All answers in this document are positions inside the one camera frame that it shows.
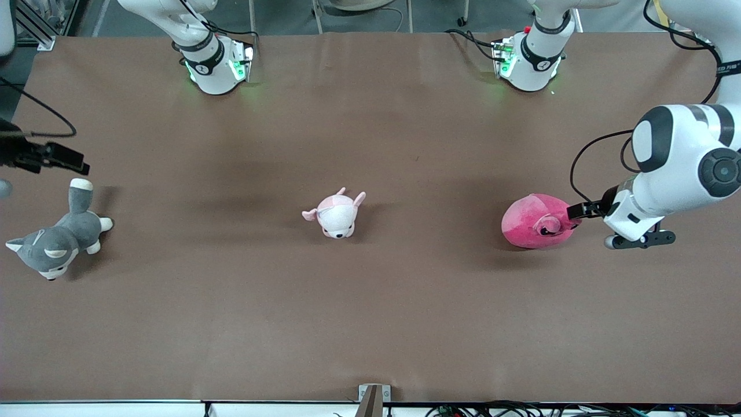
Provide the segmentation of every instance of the plush dog ear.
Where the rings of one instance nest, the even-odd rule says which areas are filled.
[[[313,222],[316,220],[316,208],[312,211],[302,211],[301,215],[304,216],[306,221]]]
[[[365,200],[365,191],[358,194],[358,197],[355,197],[355,201],[353,202],[353,206],[360,207],[360,204],[362,204],[363,200]]]
[[[60,257],[63,257],[67,254],[67,251],[61,250],[61,251],[50,251],[49,249],[44,249],[44,253],[47,254],[48,257],[52,257],[54,259],[59,259]]]
[[[17,252],[20,248],[23,247],[23,239],[19,238],[19,239],[8,240],[7,242],[5,242],[5,246],[7,246],[7,248],[10,249],[11,251]]]

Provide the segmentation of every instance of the metal bracket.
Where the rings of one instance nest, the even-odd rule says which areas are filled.
[[[56,43],[56,36],[51,37],[51,41],[47,42],[46,44],[42,44],[39,42],[39,46],[36,47],[36,50],[39,52],[49,52],[52,49],[54,49],[54,44]]]
[[[49,51],[54,48],[58,33],[26,0],[19,0],[16,4],[16,21],[39,43],[37,50]]]
[[[391,401],[391,385],[363,384],[358,394],[361,401],[355,417],[381,417],[384,401]]]
[[[363,401],[363,395],[365,395],[365,391],[368,390],[369,387],[377,386],[381,388],[381,394],[382,400],[385,402],[391,401],[391,385],[382,385],[382,384],[363,384],[358,385],[358,401]]]

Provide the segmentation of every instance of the plush dog tail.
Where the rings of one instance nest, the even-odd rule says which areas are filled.
[[[93,183],[82,178],[70,182],[70,213],[85,213],[93,203]]]

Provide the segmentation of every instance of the floor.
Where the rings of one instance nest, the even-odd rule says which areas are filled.
[[[405,0],[396,0],[389,7],[394,10],[375,10],[349,15],[326,4],[327,14],[322,17],[325,32],[349,31],[400,31],[408,30],[408,11]],[[463,0],[413,0],[415,32],[442,32],[457,27],[462,16]],[[642,1],[623,0],[620,4],[599,10],[581,10],[585,32],[634,32],[650,31],[641,14]],[[531,7],[526,0],[471,0],[468,24],[465,29],[477,33],[498,29],[518,30],[532,22]],[[76,36],[165,36],[147,20],[127,12],[116,0],[89,0],[84,9]],[[250,17],[246,0],[221,0],[209,20],[228,30],[247,30]],[[262,35],[312,35],[317,33],[316,21],[311,14],[310,0],[255,0],[256,29]],[[20,47],[10,62],[0,68],[0,75],[23,85],[30,73],[36,51]],[[0,87],[0,117],[12,119],[19,94],[11,88]]]

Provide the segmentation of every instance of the pink plush pig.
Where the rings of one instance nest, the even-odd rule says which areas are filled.
[[[546,194],[530,194],[507,209],[502,233],[515,246],[542,249],[563,243],[581,220],[569,220],[568,204]]]
[[[317,208],[302,212],[306,220],[319,222],[326,237],[342,239],[355,232],[355,217],[360,203],[365,200],[365,192],[358,194],[354,201],[344,193],[345,187],[342,187],[337,194],[323,199]]]

